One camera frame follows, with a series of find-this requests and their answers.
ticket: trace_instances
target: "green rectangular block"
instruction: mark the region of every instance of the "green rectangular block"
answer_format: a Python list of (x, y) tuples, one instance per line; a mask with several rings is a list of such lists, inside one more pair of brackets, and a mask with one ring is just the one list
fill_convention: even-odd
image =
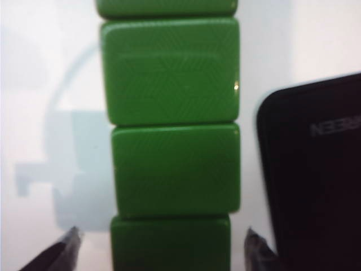
[(237, 0), (97, 0), (98, 13), (107, 19), (126, 17), (232, 15)]
[(229, 271), (230, 220), (184, 218), (111, 224), (114, 271)]
[(112, 148), (123, 218), (214, 215), (239, 209), (236, 124), (116, 128)]
[(233, 121), (234, 18), (112, 21), (101, 29), (108, 116), (120, 126)]

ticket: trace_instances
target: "white background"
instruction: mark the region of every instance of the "white background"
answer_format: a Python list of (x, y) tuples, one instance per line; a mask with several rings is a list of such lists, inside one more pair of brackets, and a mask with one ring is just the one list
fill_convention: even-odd
[[(240, 0), (242, 207), (232, 270), (252, 226), (272, 246), (254, 117), (267, 93), (361, 71), (360, 0)], [(78, 270), (111, 270), (116, 214), (91, 0), (1, 2), (1, 268), (18, 270), (73, 225)]]

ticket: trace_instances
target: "black device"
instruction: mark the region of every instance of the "black device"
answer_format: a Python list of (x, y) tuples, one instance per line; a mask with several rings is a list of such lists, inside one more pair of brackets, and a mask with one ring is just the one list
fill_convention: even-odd
[(257, 130), (288, 270), (361, 270), (361, 73), (274, 92)]

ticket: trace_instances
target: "stack of green blocks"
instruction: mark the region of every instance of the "stack of green blocks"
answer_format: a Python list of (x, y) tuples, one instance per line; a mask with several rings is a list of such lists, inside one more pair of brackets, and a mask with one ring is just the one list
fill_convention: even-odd
[(115, 271), (229, 271), (240, 205), (236, 0), (97, 0)]

